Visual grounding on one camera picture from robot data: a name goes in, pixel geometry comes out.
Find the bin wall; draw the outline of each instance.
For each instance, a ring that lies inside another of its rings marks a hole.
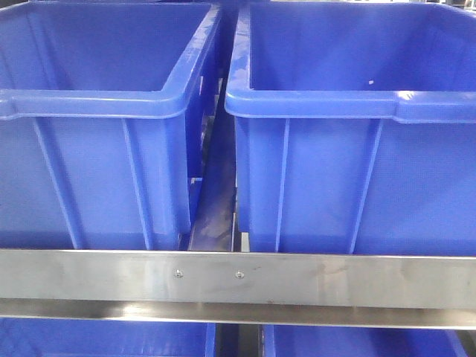
[[[2,87],[159,91],[209,9],[66,1],[2,9],[0,62],[11,81]]]
[[[190,227],[183,117],[22,118],[0,136],[3,247],[174,249]]]
[[[0,354],[10,357],[213,357],[214,324],[0,320]]]
[[[237,118],[252,251],[476,254],[476,126]]]
[[[251,87],[475,91],[476,25],[459,12],[426,4],[253,4]]]

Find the metal channel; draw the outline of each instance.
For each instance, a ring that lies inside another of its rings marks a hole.
[[[476,329],[474,310],[0,299],[0,315],[9,318]]]
[[[0,298],[476,309],[476,258],[0,250]]]
[[[225,111],[226,82],[222,81],[216,106],[189,251],[233,250],[235,141],[234,118]]]

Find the metal shelf frame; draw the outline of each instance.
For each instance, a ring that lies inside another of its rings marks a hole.
[[[0,316],[476,329],[476,257],[233,252],[234,206],[222,95],[188,251],[2,249]]]

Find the metal rail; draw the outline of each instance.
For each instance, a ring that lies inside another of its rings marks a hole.
[[[473,257],[2,250],[0,315],[476,329],[475,271]]]
[[[234,118],[225,111],[225,84],[213,123],[208,159],[189,251],[233,250],[235,208]]]

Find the blue plastic bin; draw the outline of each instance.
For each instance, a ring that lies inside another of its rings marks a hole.
[[[476,254],[472,14],[253,4],[227,91],[252,251]]]
[[[218,83],[210,4],[0,10],[0,246],[175,249]]]
[[[8,357],[214,357],[214,344],[214,324],[0,320]]]
[[[467,357],[455,332],[265,326],[263,357]]]

